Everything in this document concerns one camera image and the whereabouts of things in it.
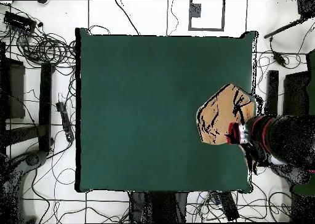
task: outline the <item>green table surface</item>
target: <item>green table surface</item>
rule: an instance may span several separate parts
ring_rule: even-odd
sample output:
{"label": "green table surface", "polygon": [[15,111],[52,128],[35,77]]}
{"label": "green table surface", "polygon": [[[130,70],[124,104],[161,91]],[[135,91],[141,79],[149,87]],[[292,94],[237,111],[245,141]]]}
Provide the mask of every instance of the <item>green table surface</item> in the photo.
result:
{"label": "green table surface", "polygon": [[80,29],[80,191],[248,190],[243,152],[202,143],[196,112],[227,83],[251,91],[257,35],[93,36]]}

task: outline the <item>black cable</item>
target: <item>black cable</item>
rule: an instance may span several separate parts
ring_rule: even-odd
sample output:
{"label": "black cable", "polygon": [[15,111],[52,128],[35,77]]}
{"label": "black cable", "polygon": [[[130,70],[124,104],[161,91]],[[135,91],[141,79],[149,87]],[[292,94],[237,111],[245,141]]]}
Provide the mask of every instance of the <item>black cable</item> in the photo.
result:
{"label": "black cable", "polygon": [[125,13],[126,17],[128,18],[130,24],[133,26],[133,28],[135,29],[135,31],[137,32],[138,35],[140,35],[140,33],[138,32],[138,30],[135,28],[135,25],[132,23],[131,19],[129,18],[128,14],[126,13],[126,11],[118,4],[117,0],[115,0],[115,3],[117,4],[117,6],[123,11],[123,13]]}
{"label": "black cable", "polygon": [[39,194],[35,191],[35,189],[34,189],[34,182],[35,182],[36,177],[37,177],[37,168],[35,169],[35,176],[34,176],[34,179],[33,179],[33,181],[32,181],[31,188],[32,188],[33,192],[34,192],[38,197],[42,198],[43,200],[45,200],[45,201],[48,203],[48,208],[46,209],[45,213],[42,215],[41,219],[39,220],[39,224],[41,224],[42,219],[44,218],[45,214],[48,212],[48,210],[49,210],[49,208],[50,208],[50,202],[49,202],[46,198],[42,197],[41,195],[39,195]]}
{"label": "black cable", "polygon": [[168,36],[170,36],[170,35],[171,35],[174,31],[176,31],[176,30],[177,30],[177,26],[178,26],[178,24],[179,24],[178,18],[177,18],[177,17],[175,16],[175,14],[173,13],[173,3],[174,3],[174,0],[172,0],[172,5],[171,5],[171,7],[170,7],[170,12],[171,12],[171,13],[172,13],[172,15],[176,18],[176,20],[177,20],[177,24],[176,24],[175,29],[174,29],[174,30],[172,30]]}

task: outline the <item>metal frame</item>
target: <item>metal frame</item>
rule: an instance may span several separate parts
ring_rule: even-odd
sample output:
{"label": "metal frame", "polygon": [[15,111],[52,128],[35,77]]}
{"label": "metal frame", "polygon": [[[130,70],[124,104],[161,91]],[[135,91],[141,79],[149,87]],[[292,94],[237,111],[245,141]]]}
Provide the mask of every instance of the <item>metal frame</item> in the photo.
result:
{"label": "metal frame", "polygon": [[193,0],[189,0],[189,22],[188,22],[188,31],[220,31],[224,32],[225,27],[225,0],[223,0],[222,4],[222,20],[221,20],[221,28],[192,28],[191,27],[191,6],[193,5]]}
{"label": "metal frame", "polygon": [[[22,184],[25,175],[42,166],[49,154],[51,122],[51,63],[41,65],[41,92],[39,97],[39,125],[6,130],[6,115],[10,111],[9,64],[6,44],[0,43],[0,221],[1,223],[26,223],[23,214]],[[6,161],[6,147],[38,137],[39,150],[21,154]]]}

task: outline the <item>red part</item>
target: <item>red part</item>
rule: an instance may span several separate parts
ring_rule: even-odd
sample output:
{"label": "red part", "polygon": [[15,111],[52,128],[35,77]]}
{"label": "red part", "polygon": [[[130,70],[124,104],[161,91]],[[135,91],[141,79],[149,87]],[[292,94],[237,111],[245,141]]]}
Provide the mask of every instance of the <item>red part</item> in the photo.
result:
{"label": "red part", "polygon": [[[231,122],[230,124],[229,124],[229,131],[228,131],[228,134],[229,135],[232,135],[233,137],[234,137],[234,139],[236,139],[236,135],[237,135],[237,133],[236,133],[236,131],[235,131],[235,129],[234,129],[234,125],[235,124],[237,124],[237,123],[235,123],[235,122]],[[227,140],[227,142],[228,142],[228,144],[229,145],[231,145],[232,143],[231,143],[231,137],[230,136],[226,136],[226,140]],[[241,142],[241,133],[240,133],[240,131],[239,131],[239,141],[238,141],[239,143]]]}
{"label": "red part", "polygon": [[267,126],[269,126],[270,122],[272,121],[272,118],[266,123],[266,125],[263,128],[263,133],[262,133],[262,138],[263,138],[263,146],[266,148],[266,150],[271,153],[271,151],[269,150],[269,148],[266,145],[266,141],[265,141],[265,134],[266,134],[266,128]]}

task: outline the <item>black border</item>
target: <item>black border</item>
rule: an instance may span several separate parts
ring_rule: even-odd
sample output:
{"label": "black border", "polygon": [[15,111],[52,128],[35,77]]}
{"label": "black border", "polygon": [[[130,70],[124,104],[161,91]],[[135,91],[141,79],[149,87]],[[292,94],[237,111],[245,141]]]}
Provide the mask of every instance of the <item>black border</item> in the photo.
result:
{"label": "black border", "polygon": [[75,29],[76,35],[76,175],[74,182],[74,189],[78,193],[82,193],[80,190],[81,183],[81,34],[80,28]]}
{"label": "black border", "polygon": [[189,23],[188,23],[188,31],[220,31],[224,32],[225,27],[225,0],[223,0],[222,4],[222,19],[221,19],[221,28],[192,28],[191,27],[191,4],[193,0],[189,0]]}

